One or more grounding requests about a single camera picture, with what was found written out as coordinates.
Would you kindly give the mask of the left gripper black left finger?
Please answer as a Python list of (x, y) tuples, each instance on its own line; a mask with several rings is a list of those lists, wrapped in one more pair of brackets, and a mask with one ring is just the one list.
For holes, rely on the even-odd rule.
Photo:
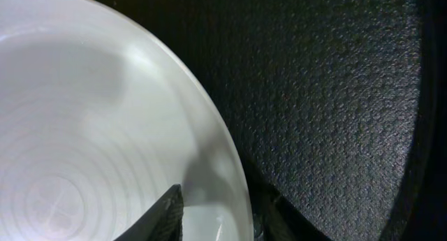
[(181, 185), (174, 184), (115, 241), (182, 241), (183, 215)]

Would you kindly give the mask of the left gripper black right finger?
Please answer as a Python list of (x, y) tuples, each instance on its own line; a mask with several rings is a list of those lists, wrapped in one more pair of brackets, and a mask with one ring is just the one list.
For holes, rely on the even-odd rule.
[(330, 241), (275, 192), (253, 194), (253, 220), (255, 241)]

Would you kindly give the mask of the grey plate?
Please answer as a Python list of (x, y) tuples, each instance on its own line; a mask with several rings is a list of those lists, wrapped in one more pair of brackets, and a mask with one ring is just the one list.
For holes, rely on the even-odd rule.
[(216, 106), (156, 36), (92, 0), (1, 0), (1, 239), (114, 240), (174, 184), (185, 240), (252, 240)]

